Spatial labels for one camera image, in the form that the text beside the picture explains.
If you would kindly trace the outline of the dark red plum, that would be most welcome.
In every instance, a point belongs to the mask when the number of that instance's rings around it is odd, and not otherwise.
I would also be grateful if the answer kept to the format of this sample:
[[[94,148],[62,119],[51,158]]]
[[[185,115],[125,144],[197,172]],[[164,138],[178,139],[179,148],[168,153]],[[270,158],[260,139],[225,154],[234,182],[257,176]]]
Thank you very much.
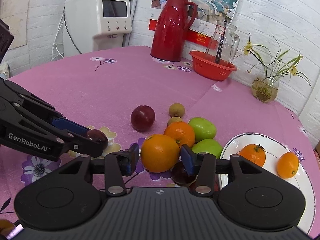
[[[132,127],[139,132],[146,132],[155,122],[155,112],[147,105],[136,107],[131,113]]]

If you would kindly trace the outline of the red thermos jug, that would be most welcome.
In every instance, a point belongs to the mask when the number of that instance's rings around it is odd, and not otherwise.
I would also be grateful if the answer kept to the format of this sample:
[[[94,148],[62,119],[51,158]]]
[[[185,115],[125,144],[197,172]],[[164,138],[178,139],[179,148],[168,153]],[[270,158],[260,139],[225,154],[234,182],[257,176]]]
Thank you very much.
[[[196,15],[195,3],[189,0],[167,0],[156,23],[150,55],[165,61],[181,61],[184,35]]]

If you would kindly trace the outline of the orange tangerine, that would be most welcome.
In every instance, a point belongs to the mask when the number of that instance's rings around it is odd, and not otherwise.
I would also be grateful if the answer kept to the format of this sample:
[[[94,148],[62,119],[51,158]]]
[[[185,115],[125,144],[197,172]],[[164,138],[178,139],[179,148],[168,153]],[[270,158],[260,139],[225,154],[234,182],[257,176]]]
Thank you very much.
[[[179,121],[170,124],[164,131],[167,135],[174,139],[179,147],[186,144],[188,147],[193,147],[195,144],[194,129],[186,122]]]

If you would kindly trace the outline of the glass vase with plant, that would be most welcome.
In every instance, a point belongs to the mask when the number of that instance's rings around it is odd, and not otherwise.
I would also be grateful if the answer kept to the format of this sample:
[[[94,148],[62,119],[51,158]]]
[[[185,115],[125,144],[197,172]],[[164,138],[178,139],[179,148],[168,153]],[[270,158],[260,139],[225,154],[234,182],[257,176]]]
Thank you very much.
[[[260,68],[260,72],[251,83],[251,90],[253,96],[263,103],[269,103],[276,99],[280,80],[286,76],[299,77],[309,86],[311,85],[309,78],[298,69],[298,65],[304,59],[304,56],[298,53],[288,59],[287,54],[290,51],[288,49],[282,50],[279,42],[277,42],[277,46],[278,50],[274,54],[267,46],[254,43],[249,38],[234,57],[234,59],[244,56],[252,57],[257,61],[247,72],[251,73],[255,67]]]

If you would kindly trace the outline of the small dark plum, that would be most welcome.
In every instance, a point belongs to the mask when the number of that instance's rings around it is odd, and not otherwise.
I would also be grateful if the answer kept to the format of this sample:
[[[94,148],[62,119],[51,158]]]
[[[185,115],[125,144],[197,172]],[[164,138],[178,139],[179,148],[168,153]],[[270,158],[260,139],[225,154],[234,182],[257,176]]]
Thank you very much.
[[[105,150],[108,146],[108,138],[107,136],[100,130],[98,129],[91,129],[86,132],[86,137],[93,141],[98,143],[103,150]]]

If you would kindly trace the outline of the small orange kumquat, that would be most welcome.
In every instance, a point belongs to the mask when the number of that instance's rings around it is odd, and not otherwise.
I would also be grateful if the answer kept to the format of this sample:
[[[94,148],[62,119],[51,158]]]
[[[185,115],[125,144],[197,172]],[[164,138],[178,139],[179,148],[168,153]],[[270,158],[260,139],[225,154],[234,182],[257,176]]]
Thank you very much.
[[[298,157],[293,152],[283,154],[276,165],[278,175],[283,179],[289,179],[296,175],[299,168]]]

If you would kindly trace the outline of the pink floral tablecloth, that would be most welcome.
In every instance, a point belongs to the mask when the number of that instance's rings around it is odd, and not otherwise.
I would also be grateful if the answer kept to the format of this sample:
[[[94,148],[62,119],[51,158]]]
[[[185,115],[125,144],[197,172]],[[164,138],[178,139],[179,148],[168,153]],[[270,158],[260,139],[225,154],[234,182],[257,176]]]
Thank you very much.
[[[72,121],[104,132],[110,142],[107,153],[164,132],[170,105],[181,103],[184,121],[196,116],[210,120],[221,145],[246,132],[281,142],[298,154],[319,195],[319,160],[296,113],[278,102],[260,102],[249,87],[235,80],[204,78],[187,60],[161,63],[150,56],[148,47],[126,47],[43,64],[12,81]],[[131,124],[131,113],[140,105],[150,106],[156,115],[146,132]]]

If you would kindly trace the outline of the green apple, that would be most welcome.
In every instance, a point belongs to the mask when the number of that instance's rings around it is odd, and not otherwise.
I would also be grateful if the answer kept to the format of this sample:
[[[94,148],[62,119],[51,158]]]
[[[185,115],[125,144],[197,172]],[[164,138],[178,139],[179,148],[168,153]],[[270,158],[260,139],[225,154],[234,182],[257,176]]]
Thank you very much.
[[[217,159],[220,158],[223,147],[215,139],[204,139],[196,143],[192,148],[194,153],[210,153],[215,155]]]
[[[188,124],[193,128],[195,132],[196,142],[200,142],[204,139],[214,139],[217,134],[216,126],[205,118],[191,118]]]

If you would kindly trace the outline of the brown kiwi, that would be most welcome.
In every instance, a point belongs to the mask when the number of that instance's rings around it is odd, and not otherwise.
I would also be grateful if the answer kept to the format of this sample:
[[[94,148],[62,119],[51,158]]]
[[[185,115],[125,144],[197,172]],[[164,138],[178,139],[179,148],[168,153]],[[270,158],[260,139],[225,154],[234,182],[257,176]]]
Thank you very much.
[[[180,118],[179,116],[173,116],[168,120],[167,126],[171,125],[174,122],[183,122],[183,119]]]
[[[173,103],[169,107],[168,112],[171,117],[177,116],[182,118],[185,114],[185,107],[181,103]]]

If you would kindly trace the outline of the wall calendar poster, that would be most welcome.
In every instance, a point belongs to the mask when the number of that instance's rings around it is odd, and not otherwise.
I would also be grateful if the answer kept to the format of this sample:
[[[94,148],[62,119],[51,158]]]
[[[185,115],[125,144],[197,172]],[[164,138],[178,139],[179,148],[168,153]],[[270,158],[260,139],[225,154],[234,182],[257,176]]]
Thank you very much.
[[[239,0],[189,0],[197,5],[196,18],[189,28],[186,40],[207,46],[218,21],[231,23]],[[149,30],[154,31],[156,22],[167,0],[152,0]]]

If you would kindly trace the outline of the large orange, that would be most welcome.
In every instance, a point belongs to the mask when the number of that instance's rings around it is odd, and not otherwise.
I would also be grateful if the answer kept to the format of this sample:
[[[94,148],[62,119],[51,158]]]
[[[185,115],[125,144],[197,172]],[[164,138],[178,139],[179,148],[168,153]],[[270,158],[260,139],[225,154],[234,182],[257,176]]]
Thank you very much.
[[[163,134],[153,134],[146,138],[141,148],[143,166],[153,173],[170,170],[177,162],[180,148],[176,141]]]

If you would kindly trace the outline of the tangerine with stem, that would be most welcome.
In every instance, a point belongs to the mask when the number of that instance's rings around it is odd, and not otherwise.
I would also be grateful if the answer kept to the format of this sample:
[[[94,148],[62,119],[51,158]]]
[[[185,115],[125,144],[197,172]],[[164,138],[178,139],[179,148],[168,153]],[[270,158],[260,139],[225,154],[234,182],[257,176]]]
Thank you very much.
[[[244,148],[241,149],[239,155],[260,167],[263,167],[266,161],[265,149],[261,145],[246,145]]]

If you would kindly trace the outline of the red plastic basket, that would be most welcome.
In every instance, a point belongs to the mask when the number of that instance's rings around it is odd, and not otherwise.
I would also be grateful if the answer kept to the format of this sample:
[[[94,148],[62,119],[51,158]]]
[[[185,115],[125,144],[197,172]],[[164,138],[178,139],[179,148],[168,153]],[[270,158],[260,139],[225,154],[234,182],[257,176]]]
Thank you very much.
[[[208,79],[224,81],[237,68],[232,63],[222,61],[222,64],[215,63],[215,57],[201,51],[192,50],[189,52],[193,58],[193,70]]]

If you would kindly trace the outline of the white water dispenser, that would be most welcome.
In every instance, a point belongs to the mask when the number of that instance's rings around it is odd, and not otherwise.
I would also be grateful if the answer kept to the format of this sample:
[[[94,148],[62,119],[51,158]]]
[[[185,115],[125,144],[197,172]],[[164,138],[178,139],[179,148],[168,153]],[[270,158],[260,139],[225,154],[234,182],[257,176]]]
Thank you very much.
[[[67,0],[63,9],[65,57],[129,45],[137,0]]]

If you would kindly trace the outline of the glass pitcher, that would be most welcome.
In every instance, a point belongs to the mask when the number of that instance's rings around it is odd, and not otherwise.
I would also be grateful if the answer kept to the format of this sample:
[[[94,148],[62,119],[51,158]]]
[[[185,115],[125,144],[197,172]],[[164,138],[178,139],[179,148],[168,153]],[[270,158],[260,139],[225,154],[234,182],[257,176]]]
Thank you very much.
[[[240,37],[237,27],[225,21],[217,21],[214,34],[206,49],[205,59],[226,66],[235,58]]]

